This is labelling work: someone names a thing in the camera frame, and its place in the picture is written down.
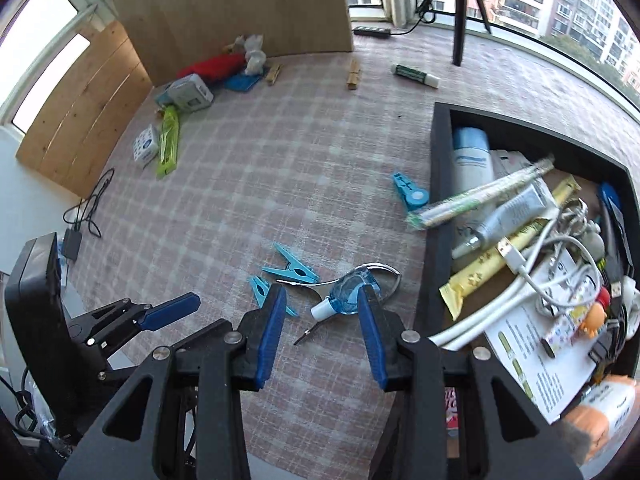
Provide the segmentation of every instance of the wooden clothespin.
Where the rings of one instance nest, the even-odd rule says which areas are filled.
[[[351,59],[351,67],[349,69],[349,77],[347,78],[347,88],[349,90],[355,90],[360,82],[360,62],[353,58]]]
[[[280,73],[281,68],[282,68],[282,65],[280,63],[276,63],[271,66],[271,68],[269,69],[269,73],[267,74],[267,77],[264,78],[269,86],[273,86],[273,84],[276,82],[276,79],[278,78],[278,74]]]

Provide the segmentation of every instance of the yellow wrapper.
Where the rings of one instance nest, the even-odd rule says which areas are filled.
[[[558,187],[554,189],[553,196],[558,206],[563,206],[576,191],[580,191],[580,186],[571,175],[558,184]],[[523,250],[542,231],[547,222],[548,220],[542,218],[533,221],[511,236],[510,242],[517,250]],[[454,320],[462,311],[464,299],[494,277],[504,266],[505,263],[500,253],[495,247],[492,247],[460,272],[454,274],[449,279],[449,283],[440,287],[440,295],[449,307],[451,317]]]

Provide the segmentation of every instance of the blue bottle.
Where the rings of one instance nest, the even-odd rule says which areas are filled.
[[[369,269],[355,269],[332,286],[329,296],[311,309],[311,315],[316,321],[323,321],[334,314],[357,314],[358,291],[363,285],[371,285],[382,300],[380,286]]]

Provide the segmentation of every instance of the checkered tablecloth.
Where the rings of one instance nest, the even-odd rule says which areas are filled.
[[[530,121],[594,146],[640,177],[640,127],[620,108],[555,66],[468,36],[462,67],[452,33],[420,27],[383,41],[356,38],[362,79],[346,89],[351,55],[281,59],[277,83],[220,91],[183,118],[177,170],[156,180],[132,160],[132,142],[154,120],[147,100],[114,149],[116,168],[70,278],[87,308],[130,297],[161,303],[187,291],[200,310],[125,347],[134,362],[224,317],[256,307],[247,282],[284,261],[288,246],[324,280],[381,261],[403,272],[388,307],[412,321],[424,234],[405,230],[390,175],[428,188],[433,104],[450,102]],[[441,78],[440,89],[390,74],[403,63]],[[312,323],[311,294],[289,290],[302,315],[287,317],[271,380],[242,394],[250,453],[309,479],[366,478],[391,395],[373,381],[358,319],[339,317],[293,347]]]

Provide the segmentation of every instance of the green package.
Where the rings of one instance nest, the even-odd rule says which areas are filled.
[[[164,109],[162,132],[160,133],[160,157],[158,160],[158,179],[168,175],[178,165],[178,137],[180,136],[180,121],[178,110],[169,105]]]

